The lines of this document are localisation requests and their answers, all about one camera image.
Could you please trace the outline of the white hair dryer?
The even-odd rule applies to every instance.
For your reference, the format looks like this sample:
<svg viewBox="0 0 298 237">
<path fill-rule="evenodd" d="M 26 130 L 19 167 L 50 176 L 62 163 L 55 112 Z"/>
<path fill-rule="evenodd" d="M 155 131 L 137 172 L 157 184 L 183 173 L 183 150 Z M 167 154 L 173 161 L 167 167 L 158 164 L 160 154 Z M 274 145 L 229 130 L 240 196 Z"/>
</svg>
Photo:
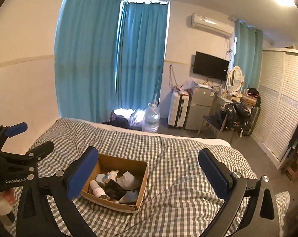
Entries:
<svg viewBox="0 0 298 237">
<path fill-rule="evenodd" d="M 92 193 L 96 198 L 109 200 L 109 196 L 105 193 L 105 184 L 101 181 L 92 180 L 89 182 L 89 186 L 92 189 Z"/>
</svg>

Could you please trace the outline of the black pouch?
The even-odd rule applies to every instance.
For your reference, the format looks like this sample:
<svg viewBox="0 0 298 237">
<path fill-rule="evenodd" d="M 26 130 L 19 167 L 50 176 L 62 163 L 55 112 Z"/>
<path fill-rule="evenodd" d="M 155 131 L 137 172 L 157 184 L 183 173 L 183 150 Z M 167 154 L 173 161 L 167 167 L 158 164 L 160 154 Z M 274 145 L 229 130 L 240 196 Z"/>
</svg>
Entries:
<svg viewBox="0 0 298 237">
<path fill-rule="evenodd" d="M 126 193 L 126 190 L 123 189 L 116 181 L 110 180 L 105 185 L 105 193 L 109 196 L 110 199 L 114 201 L 120 200 Z"/>
</svg>

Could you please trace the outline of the white socks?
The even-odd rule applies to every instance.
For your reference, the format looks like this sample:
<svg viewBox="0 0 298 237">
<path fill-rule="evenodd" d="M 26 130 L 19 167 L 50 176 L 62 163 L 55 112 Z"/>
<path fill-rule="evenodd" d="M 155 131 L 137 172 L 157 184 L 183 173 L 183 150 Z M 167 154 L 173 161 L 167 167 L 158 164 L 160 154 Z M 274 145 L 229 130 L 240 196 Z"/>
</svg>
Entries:
<svg viewBox="0 0 298 237">
<path fill-rule="evenodd" d="M 110 180 L 116 181 L 118 173 L 119 173 L 118 170 L 109 171 L 104 177 L 104 182 L 108 183 Z"/>
</svg>

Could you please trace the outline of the white cloth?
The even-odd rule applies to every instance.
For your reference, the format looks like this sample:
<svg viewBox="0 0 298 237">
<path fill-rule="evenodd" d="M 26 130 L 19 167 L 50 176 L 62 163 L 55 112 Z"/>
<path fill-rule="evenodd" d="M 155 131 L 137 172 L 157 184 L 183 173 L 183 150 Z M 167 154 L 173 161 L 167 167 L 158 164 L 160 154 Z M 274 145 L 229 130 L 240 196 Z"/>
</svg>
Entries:
<svg viewBox="0 0 298 237">
<path fill-rule="evenodd" d="M 125 190 L 135 190 L 140 186 L 139 180 L 129 171 L 126 171 L 120 178 L 117 178 L 116 182 Z"/>
</svg>

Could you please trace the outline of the white earbuds case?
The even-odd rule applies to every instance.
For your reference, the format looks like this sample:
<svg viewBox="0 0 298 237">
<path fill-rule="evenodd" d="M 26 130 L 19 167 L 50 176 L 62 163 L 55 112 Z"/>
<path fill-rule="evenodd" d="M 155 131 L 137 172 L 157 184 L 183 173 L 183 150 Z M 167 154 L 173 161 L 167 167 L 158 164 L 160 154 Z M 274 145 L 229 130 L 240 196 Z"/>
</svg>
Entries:
<svg viewBox="0 0 298 237">
<path fill-rule="evenodd" d="M 105 185 L 105 174 L 101 174 L 99 173 L 96 178 L 95 178 L 95 181 L 99 184 L 99 185 Z"/>
</svg>

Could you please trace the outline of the grey checked duvet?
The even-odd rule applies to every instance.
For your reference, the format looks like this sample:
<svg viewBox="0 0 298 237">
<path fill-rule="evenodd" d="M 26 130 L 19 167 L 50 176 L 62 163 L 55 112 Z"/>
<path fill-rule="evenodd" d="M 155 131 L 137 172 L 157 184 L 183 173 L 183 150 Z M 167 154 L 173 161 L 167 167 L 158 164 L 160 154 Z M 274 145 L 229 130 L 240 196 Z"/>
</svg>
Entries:
<svg viewBox="0 0 298 237">
<path fill-rule="evenodd" d="M 204 148 L 231 172 L 257 178 L 246 158 L 224 144 L 107 130 L 67 118 L 58 119 L 27 149 L 48 141 L 54 150 L 38 163 L 41 178 L 65 170 L 88 147 L 100 155 L 147 163 L 139 211 L 118 212 L 79 196 L 73 200 L 82 216 L 72 223 L 75 236 L 200 236 L 223 205 L 199 165 Z"/>
</svg>

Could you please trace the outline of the black bag pile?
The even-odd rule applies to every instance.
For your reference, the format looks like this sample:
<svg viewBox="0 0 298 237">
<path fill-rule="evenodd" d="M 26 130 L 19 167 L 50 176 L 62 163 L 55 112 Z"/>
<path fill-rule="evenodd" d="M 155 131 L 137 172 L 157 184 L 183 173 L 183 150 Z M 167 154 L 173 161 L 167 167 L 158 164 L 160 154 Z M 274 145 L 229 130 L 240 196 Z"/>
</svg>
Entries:
<svg viewBox="0 0 298 237">
<path fill-rule="evenodd" d="M 258 120 L 260 106 L 258 90 L 249 88 L 240 102 L 227 103 L 221 107 L 220 119 L 226 119 L 224 130 L 235 131 L 240 137 L 250 136 Z"/>
</svg>

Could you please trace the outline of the dark chair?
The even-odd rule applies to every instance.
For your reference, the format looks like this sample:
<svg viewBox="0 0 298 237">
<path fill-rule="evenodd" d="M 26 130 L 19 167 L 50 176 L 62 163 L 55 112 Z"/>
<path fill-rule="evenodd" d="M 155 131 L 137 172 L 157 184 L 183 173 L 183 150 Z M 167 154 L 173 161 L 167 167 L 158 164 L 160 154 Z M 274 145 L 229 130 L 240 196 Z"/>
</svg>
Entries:
<svg viewBox="0 0 298 237">
<path fill-rule="evenodd" d="M 214 115 L 202 116 L 202 122 L 197 135 L 201 134 L 204 127 L 211 129 L 216 139 L 218 139 L 223 132 L 232 131 L 231 129 L 228 129 L 228 115 L 225 114 L 225 116 L 223 116 L 220 112 Z"/>
</svg>

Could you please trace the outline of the blue curtain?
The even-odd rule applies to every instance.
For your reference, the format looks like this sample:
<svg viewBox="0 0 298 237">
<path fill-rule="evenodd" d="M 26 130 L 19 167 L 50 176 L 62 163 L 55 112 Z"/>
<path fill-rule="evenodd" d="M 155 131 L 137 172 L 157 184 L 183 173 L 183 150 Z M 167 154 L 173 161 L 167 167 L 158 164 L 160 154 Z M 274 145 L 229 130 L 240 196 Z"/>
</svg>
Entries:
<svg viewBox="0 0 298 237">
<path fill-rule="evenodd" d="M 245 76 L 244 88 L 259 86 L 262 61 L 263 32 L 246 22 L 235 22 L 236 48 L 233 65 L 239 66 Z"/>
<path fill-rule="evenodd" d="M 167 2 L 63 0 L 55 36 L 62 117 L 103 122 L 160 98 Z"/>
</svg>

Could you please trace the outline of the white louvered wardrobe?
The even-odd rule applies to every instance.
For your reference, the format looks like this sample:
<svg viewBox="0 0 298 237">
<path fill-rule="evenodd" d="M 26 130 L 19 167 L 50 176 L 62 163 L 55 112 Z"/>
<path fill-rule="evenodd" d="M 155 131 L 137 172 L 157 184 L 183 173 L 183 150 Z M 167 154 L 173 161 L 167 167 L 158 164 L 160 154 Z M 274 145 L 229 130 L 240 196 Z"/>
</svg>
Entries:
<svg viewBox="0 0 298 237">
<path fill-rule="evenodd" d="M 269 48 L 262 52 L 258 91 L 260 113 L 251 136 L 280 168 L 298 125 L 297 49 Z"/>
</svg>

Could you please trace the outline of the silver mini fridge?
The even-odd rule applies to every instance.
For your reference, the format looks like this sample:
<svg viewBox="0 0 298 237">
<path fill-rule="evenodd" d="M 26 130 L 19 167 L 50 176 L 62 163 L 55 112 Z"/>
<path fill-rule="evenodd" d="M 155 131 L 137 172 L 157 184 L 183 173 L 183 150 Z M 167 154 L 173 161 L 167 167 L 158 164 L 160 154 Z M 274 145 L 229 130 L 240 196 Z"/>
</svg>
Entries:
<svg viewBox="0 0 298 237">
<path fill-rule="evenodd" d="M 191 88 L 189 106 L 184 124 L 186 130 L 199 130 L 203 116 L 207 116 L 210 113 L 213 100 L 213 89 L 204 87 Z"/>
</svg>

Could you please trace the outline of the white suitcase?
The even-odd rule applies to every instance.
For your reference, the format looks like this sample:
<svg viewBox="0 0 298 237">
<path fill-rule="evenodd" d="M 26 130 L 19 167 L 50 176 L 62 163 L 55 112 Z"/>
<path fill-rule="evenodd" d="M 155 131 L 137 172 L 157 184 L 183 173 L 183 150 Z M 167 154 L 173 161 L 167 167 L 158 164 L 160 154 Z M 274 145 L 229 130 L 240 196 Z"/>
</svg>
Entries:
<svg viewBox="0 0 298 237">
<path fill-rule="evenodd" d="M 187 108 L 189 105 L 189 93 L 187 91 L 173 91 L 168 114 L 168 125 L 171 127 L 183 127 Z"/>
</svg>

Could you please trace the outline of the oval white mirror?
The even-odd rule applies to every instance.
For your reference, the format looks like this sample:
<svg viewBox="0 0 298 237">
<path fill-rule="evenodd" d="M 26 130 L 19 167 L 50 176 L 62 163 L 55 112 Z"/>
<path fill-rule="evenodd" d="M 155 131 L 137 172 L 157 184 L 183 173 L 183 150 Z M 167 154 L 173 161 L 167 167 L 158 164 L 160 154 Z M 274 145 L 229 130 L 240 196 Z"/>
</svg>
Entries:
<svg viewBox="0 0 298 237">
<path fill-rule="evenodd" d="M 245 76 L 239 66 L 234 66 L 228 73 L 226 88 L 228 93 L 239 93 L 244 84 Z"/>
</svg>

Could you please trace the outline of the blue curtain right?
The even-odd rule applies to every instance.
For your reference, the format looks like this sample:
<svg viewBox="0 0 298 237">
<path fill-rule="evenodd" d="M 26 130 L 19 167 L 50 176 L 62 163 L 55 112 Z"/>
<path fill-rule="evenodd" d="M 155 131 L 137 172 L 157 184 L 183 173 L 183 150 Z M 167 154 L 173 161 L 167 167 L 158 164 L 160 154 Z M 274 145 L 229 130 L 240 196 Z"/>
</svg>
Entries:
<svg viewBox="0 0 298 237">
<path fill-rule="evenodd" d="M 235 22 L 236 48 L 233 65 L 239 66 L 245 76 L 244 88 L 259 86 L 262 61 L 263 32 L 246 22 Z"/>
</svg>

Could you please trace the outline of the white air conditioner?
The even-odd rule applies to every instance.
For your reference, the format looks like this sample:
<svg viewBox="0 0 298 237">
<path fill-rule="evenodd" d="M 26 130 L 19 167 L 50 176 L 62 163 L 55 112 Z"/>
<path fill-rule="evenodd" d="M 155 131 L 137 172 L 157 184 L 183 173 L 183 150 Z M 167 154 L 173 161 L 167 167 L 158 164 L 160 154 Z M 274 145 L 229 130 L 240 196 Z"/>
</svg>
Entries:
<svg viewBox="0 0 298 237">
<path fill-rule="evenodd" d="M 227 39 L 231 38 L 233 34 L 233 27 L 231 25 L 200 16 L 196 13 L 191 16 L 191 26 L 192 28 L 207 31 Z"/>
</svg>

